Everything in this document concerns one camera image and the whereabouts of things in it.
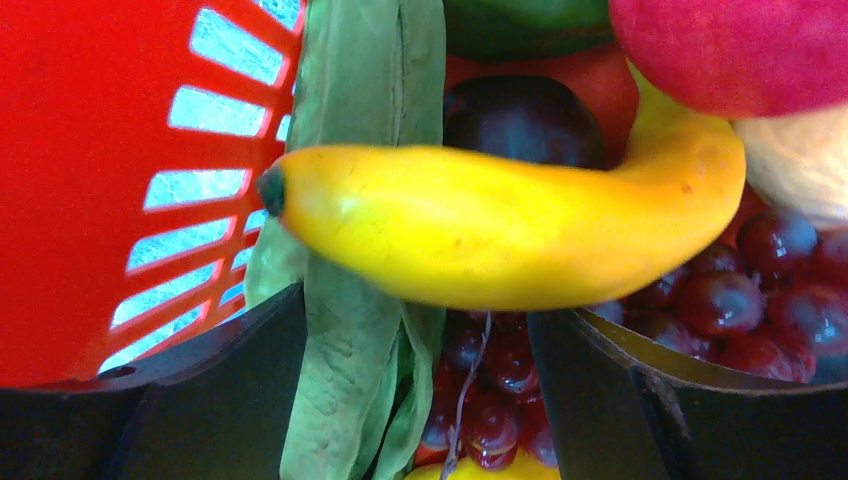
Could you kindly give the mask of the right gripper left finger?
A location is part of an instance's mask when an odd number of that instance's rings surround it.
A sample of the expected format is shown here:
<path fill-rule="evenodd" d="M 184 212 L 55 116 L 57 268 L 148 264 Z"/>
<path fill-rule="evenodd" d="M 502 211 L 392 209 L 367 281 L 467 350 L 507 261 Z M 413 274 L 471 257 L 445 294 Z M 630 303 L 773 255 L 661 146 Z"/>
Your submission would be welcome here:
<path fill-rule="evenodd" d="M 88 381 L 1 393 L 5 479 L 275 479 L 306 342 L 303 287 Z"/>

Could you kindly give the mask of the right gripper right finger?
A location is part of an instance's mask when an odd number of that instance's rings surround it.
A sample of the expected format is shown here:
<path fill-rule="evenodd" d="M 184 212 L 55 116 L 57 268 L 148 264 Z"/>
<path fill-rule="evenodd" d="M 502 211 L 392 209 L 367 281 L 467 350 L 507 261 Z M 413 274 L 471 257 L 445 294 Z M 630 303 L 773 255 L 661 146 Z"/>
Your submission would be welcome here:
<path fill-rule="evenodd" d="M 529 339 L 565 479 L 843 479 L 847 386 L 707 363 L 586 311 Z"/>

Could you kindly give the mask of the yellow toy banana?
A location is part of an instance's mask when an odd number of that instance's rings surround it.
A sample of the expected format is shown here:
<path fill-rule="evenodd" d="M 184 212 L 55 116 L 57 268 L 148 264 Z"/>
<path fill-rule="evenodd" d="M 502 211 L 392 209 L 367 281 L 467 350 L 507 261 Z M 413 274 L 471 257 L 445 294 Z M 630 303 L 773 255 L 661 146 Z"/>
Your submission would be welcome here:
<path fill-rule="evenodd" d="M 726 119 L 633 79 L 638 109 L 610 171 L 339 144 L 279 157 L 257 190 L 306 248 L 404 300 L 532 311 L 621 298 L 715 241 L 746 181 Z"/>

